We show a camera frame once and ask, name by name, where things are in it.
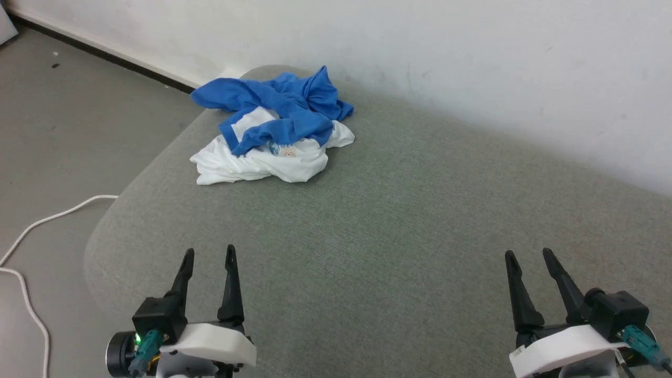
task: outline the gray floor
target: gray floor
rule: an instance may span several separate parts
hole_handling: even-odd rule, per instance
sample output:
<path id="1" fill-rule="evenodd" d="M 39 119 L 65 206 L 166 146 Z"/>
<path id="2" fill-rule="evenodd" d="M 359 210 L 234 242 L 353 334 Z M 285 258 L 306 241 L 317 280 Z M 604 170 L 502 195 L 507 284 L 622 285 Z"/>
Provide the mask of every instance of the gray floor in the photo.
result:
<path id="1" fill-rule="evenodd" d="M 30 223 L 96 194 L 121 193 L 202 111 L 176 89 L 20 32 L 0 46 L 2 254 Z M 89 234 L 109 205 L 103 200 L 39 226 L 7 263 L 25 274 L 50 331 L 50 377 L 109 376 L 103 352 L 116 330 L 82 272 Z M 39 377 L 42 334 L 8 274 L 0 274 L 0 319 L 2 376 Z"/>

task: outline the pile of clothes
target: pile of clothes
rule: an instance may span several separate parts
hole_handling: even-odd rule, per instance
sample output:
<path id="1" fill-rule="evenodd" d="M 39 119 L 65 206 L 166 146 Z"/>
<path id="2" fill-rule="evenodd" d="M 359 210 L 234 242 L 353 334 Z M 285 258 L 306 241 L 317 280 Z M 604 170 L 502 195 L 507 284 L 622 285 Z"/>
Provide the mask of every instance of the pile of clothes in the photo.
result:
<path id="1" fill-rule="evenodd" d="M 199 185 L 271 175 L 305 182 L 327 166 L 325 149 L 355 140 L 340 122 L 354 108 L 338 99 L 326 67 L 305 78 L 215 79 L 191 96 L 205 108 L 235 112 L 219 125 L 221 135 L 190 159 Z"/>

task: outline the white cable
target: white cable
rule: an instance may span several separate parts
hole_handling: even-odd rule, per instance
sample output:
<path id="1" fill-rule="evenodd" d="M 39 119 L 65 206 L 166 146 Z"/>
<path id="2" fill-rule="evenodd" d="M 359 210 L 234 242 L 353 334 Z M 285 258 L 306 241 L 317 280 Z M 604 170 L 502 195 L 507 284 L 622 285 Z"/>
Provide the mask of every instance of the white cable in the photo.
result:
<path id="1" fill-rule="evenodd" d="M 14 242 L 14 244 L 10 247 L 9 251 L 5 254 L 4 257 L 2 257 L 2 260 L 0 260 L 0 272 L 6 272 L 6 273 L 12 273 L 17 278 L 19 278 L 19 282 L 21 282 L 21 290 L 24 292 L 24 301 L 26 302 L 26 307 L 28 308 L 28 312 L 30 313 L 30 316 L 33 318 L 35 323 L 37 323 L 38 327 L 42 330 L 42 334 L 44 335 L 44 363 L 42 365 L 42 376 L 43 378 L 47 378 L 48 376 L 48 371 L 49 371 L 49 332 L 46 330 L 46 327 L 40 321 L 40 318 L 38 315 L 35 313 L 35 310 L 33 309 L 33 306 L 30 304 L 30 298 L 28 297 L 28 288 L 26 287 L 26 280 L 24 279 L 24 276 L 21 275 L 21 273 L 17 272 L 14 269 L 8 269 L 8 268 L 2 268 L 2 265 L 5 264 L 7 259 L 11 256 L 11 254 L 14 252 L 16 249 L 17 245 L 21 243 L 21 240 L 24 239 L 24 237 L 32 230 L 33 228 L 45 223 L 49 222 L 52 219 L 56 219 L 58 217 L 62 217 L 63 215 L 70 214 L 73 211 L 77 211 L 81 209 L 82 207 L 86 206 L 89 202 L 99 200 L 99 199 L 104 199 L 104 198 L 109 198 L 109 199 L 117 199 L 118 196 L 108 196 L 108 195 L 102 195 L 102 196 L 94 196 L 89 198 L 88 200 L 82 202 L 81 204 L 78 204 L 77 206 L 71 208 L 70 210 L 66 210 L 62 213 L 58 213 L 55 215 L 52 215 L 51 217 L 47 217 L 44 219 L 40 219 L 39 221 L 31 224 L 28 226 L 28 228 L 19 236 L 18 239 Z"/>
<path id="2" fill-rule="evenodd" d="M 653 335 L 653 341 L 658 342 L 658 338 L 656 337 L 656 334 L 653 333 L 653 329 L 651 328 L 651 326 L 648 324 L 645 324 L 645 326 L 648 328 L 649 331 L 651 331 L 651 334 Z"/>

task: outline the gray sofa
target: gray sofa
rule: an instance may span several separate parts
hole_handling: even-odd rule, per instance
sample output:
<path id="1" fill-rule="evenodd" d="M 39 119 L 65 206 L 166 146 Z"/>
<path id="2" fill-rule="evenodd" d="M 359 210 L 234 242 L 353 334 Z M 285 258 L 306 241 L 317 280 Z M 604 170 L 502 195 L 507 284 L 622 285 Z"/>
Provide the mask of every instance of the gray sofa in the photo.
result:
<path id="1" fill-rule="evenodd" d="M 245 77 L 283 71 L 307 75 L 268 66 Z M 197 186 L 189 157 L 228 116 L 206 110 L 121 193 L 84 261 L 120 330 L 170 287 L 187 248 L 187 316 L 215 319 L 232 243 L 258 375 L 509 377 L 503 255 L 516 252 L 547 324 L 563 322 L 549 247 L 584 291 L 626 289 L 646 303 L 672 348 L 670 198 L 335 83 L 355 106 L 345 123 L 357 139 L 329 150 L 309 182 Z"/>

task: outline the baseboard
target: baseboard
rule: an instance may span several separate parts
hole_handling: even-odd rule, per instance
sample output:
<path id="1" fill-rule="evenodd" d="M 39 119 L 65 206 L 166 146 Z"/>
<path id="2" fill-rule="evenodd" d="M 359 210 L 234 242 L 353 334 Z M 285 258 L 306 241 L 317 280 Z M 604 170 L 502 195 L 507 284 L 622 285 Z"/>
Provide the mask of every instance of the baseboard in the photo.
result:
<path id="1" fill-rule="evenodd" d="M 36 15 L 24 9 L 9 6 L 7 12 L 18 24 L 27 24 L 29 27 L 39 32 L 62 40 L 67 44 L 73 45 L 81 50 L 90 52 L 107 61 L 119 64 L 127 69 L 139 72 L 142 75 L 151 77 L 165 85 L 170 85 L 186 93 L 191 92 L 205 84 L 204 80 L 193 77 L 184 72 L 179 72 L 171 67 L 166 67 L 149 59 L 138 56 L 134 52 L 128 51 L 122 46 L 115 46 L 109 42 L 101 41 L 82 30 L 71 26 L 64 26 L 53 20 Z"/>

